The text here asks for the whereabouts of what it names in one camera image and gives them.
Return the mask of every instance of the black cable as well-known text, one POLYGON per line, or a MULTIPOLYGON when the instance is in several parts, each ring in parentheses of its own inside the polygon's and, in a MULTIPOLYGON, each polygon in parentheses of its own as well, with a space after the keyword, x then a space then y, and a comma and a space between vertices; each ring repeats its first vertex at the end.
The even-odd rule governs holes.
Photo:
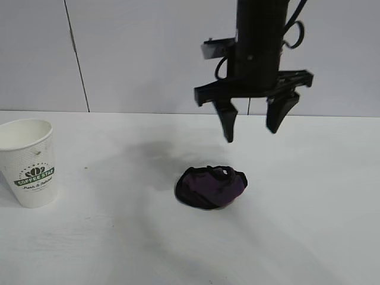
POLYGON ((227 77, 221 78, 221 77, 219 76, 219 70, 220 70, 220 68, 221 68, 221 65, 224 64, 224 62, 225 62, 227 59, 228 59, 228 57, 225 56, 224 58, 222 58, 222 59, 220 60, 220 62, 219 62, 218 65, 216 66, 216 69, 215 69, 215 78, 216 78, 217 80, 225 80, 225 79, 227 79, 227 77))
POLYGON ((249 110, 251 108, 251 98, 249 98, 249 102, 248 102, 248 111, 247 111, 247 115, 249 116, 249 110))
POLYGON ((305 26, 303 25, 303 23, 301 21, 296 21, 296 22, 294 22, 293 25, 295 25, 295 24, 297 24, 299 27, 299 37, 298 37, 297 42, 293 45, 290 45, 286 40, 283 41, 283 44, 289 49, 298 48, 301 45, 301 43, 303 42, 303 39, 305 38, 305 26))
POLYGON ((287 33, 287 31, 289 31, 289 29, 292 27, 292 25, 295 24, 299 14, 301 13, 301 11, 302 11, 302 9, 305 6, 307 1, 308 0, 300 0, 296 10, 294 11, 293 15, 290 17, 289 22, 287 22, 287 24, 285 25, 283 35, 285 35, 287 33))

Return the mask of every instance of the white paper cup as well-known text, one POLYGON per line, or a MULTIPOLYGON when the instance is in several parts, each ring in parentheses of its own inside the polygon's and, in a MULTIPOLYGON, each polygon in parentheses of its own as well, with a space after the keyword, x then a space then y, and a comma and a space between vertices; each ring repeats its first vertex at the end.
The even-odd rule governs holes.
POLYGON ((58 194, 52 132, 40 119, 0 125, 0 171, 24 207, 44 206, 58 194))

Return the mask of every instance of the white table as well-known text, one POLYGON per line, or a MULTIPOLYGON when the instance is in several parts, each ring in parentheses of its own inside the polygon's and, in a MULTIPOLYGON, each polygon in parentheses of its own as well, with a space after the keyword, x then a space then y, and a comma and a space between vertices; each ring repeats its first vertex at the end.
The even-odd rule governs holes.
POLYGON ((60 195, 0 189, 0 284, 380 284, 380 119, 0 112, 55 129, 60 195), (246 173, 224 210, 178 203, 189 166, 246 173))

